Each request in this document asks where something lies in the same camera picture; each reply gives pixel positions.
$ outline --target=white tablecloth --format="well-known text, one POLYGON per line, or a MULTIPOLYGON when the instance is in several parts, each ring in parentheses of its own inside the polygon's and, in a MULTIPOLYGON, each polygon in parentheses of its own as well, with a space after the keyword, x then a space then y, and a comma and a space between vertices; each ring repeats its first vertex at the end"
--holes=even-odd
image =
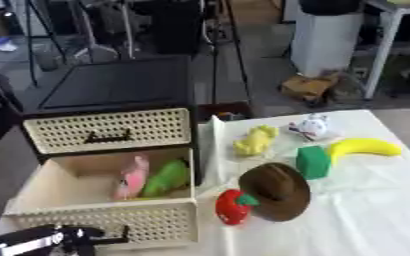
POLYGON ((261 163, 294 165, 297 148, 312 144, 280 133, 263 157, 240 160, 234 157, 231 144, 251 127, 283 127, 304 116, 227 123, 214 120, 201 127, 202 153, 209 157, 202 159, 207 177, 197 191, 200 243, 186 248, 101 254, 410 256, 410 150, 369 111, 327 115, 342 138, 384 139, 400 145, 402 155, 347 155, 331 168, 328 177, 309 182, 312 200, 298 218, 270 222, 252 216, 241 226, 226 227, 214 215, 214 200, 220 191, 236 187, 240 174, 261 163))

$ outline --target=tripod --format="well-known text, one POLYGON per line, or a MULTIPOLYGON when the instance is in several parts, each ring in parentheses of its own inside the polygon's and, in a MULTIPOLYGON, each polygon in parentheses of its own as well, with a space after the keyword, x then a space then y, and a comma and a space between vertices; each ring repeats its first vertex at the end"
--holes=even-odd
POLYGON ((29 59, 29 72, 31 74, 31 80, 32 83, 35 87, 39 87, 37 83, 37 79, 35 77, 35 70, 34 70, 34 54, 33 54, 33 49, 32 49, 32 40, 34 36, 32 35, 32 26, 31 26, 31 9, 34 12, 35 16, 37 19, 40 21, 40 24, 42 24, 43 28, 45 29, 46 34, 50 38, 51 42, 56 46, 57 51, 59 54, 62 56, 62 61, 64 64, 67 62, 67 57, 65 52, 62 50, 62 47, 60 44, 57 42, 55 38, 55 34, 52 31, 52 29, 46 24, 46 21, 43 19, 40 11, 36 8, 32 0, 26 0, 25 1, 25 20, 26 20, 26 42, 27 42, 27 47, 28 47, 28 59, 29 59))
POLYGON ((236 27, 236 22, 235 22, 235 17, 233 14, 233 8, 231 6, 230 0, 216 0, 216 6, 214 8, 214 15, 213 15, 213 36, 212 36, 212 52, 213 52, 213 80, 212 80, 212 103, 216 104, 217 103, 217 70, 218 70, 218 56, 219 56, 219 45, 218 45, 218 34, 219 34, 219 27, 220 27, 220 8, 221 6, 224 8, 224 10, 227 11, 228 18, 230 19, 230 29, 231 29, 231 34, 232 34, 232 40, 234 43, 234 47, 236 50, 236 55, 238 58, 238 64, 239 64, 239 69, 241 72, 241 79, 242 82, 244 83, 244 89, 247 95, 247 101, 250 107, 252 107, 252 97, 250 93, 250 88, 249 88, 249 83, 248 83, 248 77, 247 73, 245 70, 245 65, 244 65, 244 60, 242 58, 242 52, 241 52, 241 39, 239 37, 239 32, 238 28, 236 27))

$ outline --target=yellow toy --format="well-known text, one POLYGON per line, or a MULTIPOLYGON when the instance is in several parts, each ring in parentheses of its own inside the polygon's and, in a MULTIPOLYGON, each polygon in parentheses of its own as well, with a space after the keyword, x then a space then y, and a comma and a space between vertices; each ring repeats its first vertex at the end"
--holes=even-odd
POLYGON ((350 153, 370 153, 386 156, 396 156, 401 154, 401 148, 395 144, 379 139, 344 139, 331 144, 326 149, 331 158, 331 163, 335 164, 337 159, 350 153))
POLYGON ((240 156, 259 155, 266 151, 277 135, 278 128, 260 125, 250 129, 245 139, 235 141, 233 148, 240 156))

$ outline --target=open drawer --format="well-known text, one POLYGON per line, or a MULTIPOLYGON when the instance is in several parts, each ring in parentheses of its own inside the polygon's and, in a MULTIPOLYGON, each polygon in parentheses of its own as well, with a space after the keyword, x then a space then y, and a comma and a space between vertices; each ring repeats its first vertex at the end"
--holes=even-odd
POLYGON ((186 245, 198 240, 194 200, 193 150, 188 147, 140 152, 66 156, 45 162, 6 210, 18 228, 43 224, 88 225, 106 237, 120 237, 130 227, 129 243, 114 248, 186 245), (172 159, 189 161, 190 184, 160 198, 115 201, 120 171, 137 153, 147 154, 150 175, 172 159))

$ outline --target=green toy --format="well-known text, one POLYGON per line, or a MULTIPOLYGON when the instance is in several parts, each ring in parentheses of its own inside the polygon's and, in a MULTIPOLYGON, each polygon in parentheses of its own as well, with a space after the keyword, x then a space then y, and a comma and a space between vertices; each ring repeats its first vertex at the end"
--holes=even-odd
POLYGON ((331 159, 320 146, 298 149, 296 166, 307 180, 324 178, 328 175, 331 159))
POLYGON ((185 161, 176 159, 167 162, 144 186, 142 197, 158 197, 189 182, 190 170, 185 161))

